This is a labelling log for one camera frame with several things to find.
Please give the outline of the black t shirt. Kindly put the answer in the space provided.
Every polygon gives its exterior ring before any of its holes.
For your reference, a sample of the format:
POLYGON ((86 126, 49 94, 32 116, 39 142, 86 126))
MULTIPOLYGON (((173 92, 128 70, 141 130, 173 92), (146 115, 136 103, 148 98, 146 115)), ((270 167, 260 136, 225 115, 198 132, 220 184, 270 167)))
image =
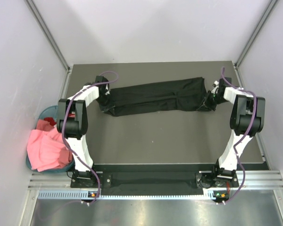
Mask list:
POLYGON ((180 110, 197 111, 206 96, 204 78, 156 82, 115 88, 108 96, 103 113, 125 115, 180 110))

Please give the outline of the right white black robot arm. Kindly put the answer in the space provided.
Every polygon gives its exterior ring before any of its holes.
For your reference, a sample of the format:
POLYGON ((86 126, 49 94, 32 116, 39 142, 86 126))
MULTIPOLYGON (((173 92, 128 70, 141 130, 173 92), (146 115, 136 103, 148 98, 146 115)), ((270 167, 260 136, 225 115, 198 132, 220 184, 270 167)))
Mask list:
POLYGON ((203 107, 215 109, 218 104, 229 102, 233 105, 230 117, 231 135, 223 154, 217 159, 211 172, 197 173, 196 182, 201 188, 238 187, 236 170, 247 144, 264 127, 266 100, 252 92, 236 87, 231 79, 222 77, 215 81, 213 90, 208 92, 203 107))

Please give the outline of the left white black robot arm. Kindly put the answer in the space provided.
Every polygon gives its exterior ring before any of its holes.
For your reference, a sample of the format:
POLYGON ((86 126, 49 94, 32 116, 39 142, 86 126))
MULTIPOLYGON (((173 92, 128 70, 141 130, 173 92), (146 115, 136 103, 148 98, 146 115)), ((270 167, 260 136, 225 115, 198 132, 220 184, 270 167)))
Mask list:
POLYGON ((109 81, 105 78, 104 75, 109 73, 113 73, 118 78, 116 72, 103 72, 96 76, 95 82, 86 83, 73 96, 58 101, 57 131, 61 133, 62 141, 75 161, 75 169, 71 177, 72 188, 100 187, 100 179, 95 172, 94 161, 87 145, 87 107, 96 101, 103 112, 114 108, 109 85, 117 79, 109 81))

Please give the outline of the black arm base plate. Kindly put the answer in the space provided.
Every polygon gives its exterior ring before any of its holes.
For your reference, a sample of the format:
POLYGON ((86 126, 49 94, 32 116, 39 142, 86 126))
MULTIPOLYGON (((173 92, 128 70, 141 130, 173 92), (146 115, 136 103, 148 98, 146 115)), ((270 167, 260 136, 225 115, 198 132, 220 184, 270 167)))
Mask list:
POLYGON ((73 171, 71 188, 100 188, 102 195, 199 195, 204 188, 238 188, 235 172, 214 164, 96 164, 90 172, 73 171))

